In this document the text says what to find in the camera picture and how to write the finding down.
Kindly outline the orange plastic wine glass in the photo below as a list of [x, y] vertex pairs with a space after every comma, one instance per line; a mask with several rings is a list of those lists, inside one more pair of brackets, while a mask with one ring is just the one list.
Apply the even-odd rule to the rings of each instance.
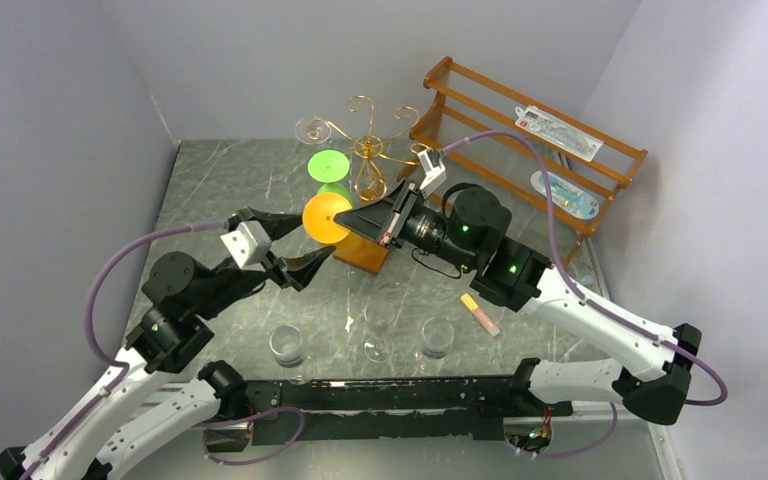
[[352, 203], [337, 193], [325, 192], [312, 197], [305, 205], [302, 222], [306, 233], [316, 242], [334, 246], [334, 256], [358, 267], [362, 262], [362, 238], [336, 223], [336, 215], [352, 209]]

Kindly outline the green plastic wine glass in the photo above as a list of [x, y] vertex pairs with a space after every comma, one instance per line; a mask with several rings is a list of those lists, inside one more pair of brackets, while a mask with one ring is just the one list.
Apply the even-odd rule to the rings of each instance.
[[313, 154], [307, 162], [309, 176], [320, 183], [318, 194], [333, 193], [353, 204], [352, 194], [343, 180], [350, 171], [346, 154], [333, 150], [322, 150]]

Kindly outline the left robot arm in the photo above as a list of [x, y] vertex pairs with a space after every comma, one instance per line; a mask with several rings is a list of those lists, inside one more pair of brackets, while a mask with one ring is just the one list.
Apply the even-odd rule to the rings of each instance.
[[303, 256], [272, 252], [274, 242], [299, 228], [300, 214], [245, 208], [225, 220], [197, 222], [146, 234], [117, 251], [87, 293], [84, 332], [95, 354], [94, 312], [99, 291], [128, 254], [178, 233], [217, 231], [227, 256], [208, 267], [173, 251], [153, 265], [143, 284], [150, 308], [80, 400], [27, 446], [0, 453], [4, 479], [119, 479], [170, 440], [193, 427], [223, 428], [263, 417], [248, 382], [231, 365], [214, 361], [171, 399], [142, 410], [145, 400], [181, 373], [213, 339], [208, 321], [265, 284], [302, 290], [333, 254], [323, 246]]

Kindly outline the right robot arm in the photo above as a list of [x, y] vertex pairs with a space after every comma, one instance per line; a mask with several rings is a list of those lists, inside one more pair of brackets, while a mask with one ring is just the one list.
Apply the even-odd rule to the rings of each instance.
[[507, 236], [512, 213], [482, 186], [460, 183], [448, 212], [427, 207], [418, 187], [400, 183], [386, 198], [336, 214], [337, 225], [384, 247], [409, 244], [473, 276], [493, 305], [536, 315], [607, 354], [601, 361], [520, 362], [509, 399], [521, 414], [572, 401], [620, 403], [638, 418], [673, 425], [687, 399], [697, 328], [640, 317], [572, 279], [549, 258]]

